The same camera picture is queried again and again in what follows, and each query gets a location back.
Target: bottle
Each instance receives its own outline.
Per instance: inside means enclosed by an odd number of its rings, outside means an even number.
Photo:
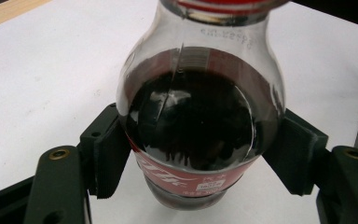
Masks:
[[[270,147],[285,108],[266,30],[285,2],[159,0],[122,68],[117,110],[162,204],[217,203]]]

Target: brass screw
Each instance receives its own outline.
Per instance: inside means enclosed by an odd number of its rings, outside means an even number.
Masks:
[[[59,148],[59,149],[56,149],[56,150],[52,151],[48,155],[48,158],[53,160],[53,161],[56,161],[56,160],[60,160],[60,159],[63,159],[65,157],[69,156],[69,153],[70,153],[70,151],[68,149]]]
[[[351,157],[353,159],[358,160],[358,151],[351,149],[351,148],[347,148],[344,150],[345,155],[347,155],[348,157]]]

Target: bottle label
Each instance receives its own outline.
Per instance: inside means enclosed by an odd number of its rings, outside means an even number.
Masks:
[[[146,153],[130,140],[136,160],[145,176],[157,186],[170,193],[186,197],[203,197],[231,187],[243,172],[254,162],[250,161],[237,168],[213,174],[194,174],[175,170],[151,160]]]

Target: white surface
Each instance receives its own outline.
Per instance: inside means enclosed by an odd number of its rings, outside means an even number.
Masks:
[[[116,99],[121,65],[151,24],[157,0],[52,1],[0,25],[0,189],[34,174],[46,150],[79,135]],[[358,25],[288,4],[271,14],[287,107],[354,144]],[[94,223],[318,223],[315,195],[290,195],[260,159],[217,205],[160,205],[131,155],[117,193],[91,198]]]

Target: bottle base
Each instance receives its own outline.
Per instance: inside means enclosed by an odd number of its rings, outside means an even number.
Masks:
[[[155,185],[146,176],[145,180],[147,186],[150,188],[150,190],[153,192],[153,195],[160,203],[176,210],[193,211],[210,207],[219,202],[227,192],[226,190],[222,190],[205,197],[184,197],[169,193],[167,190]]]

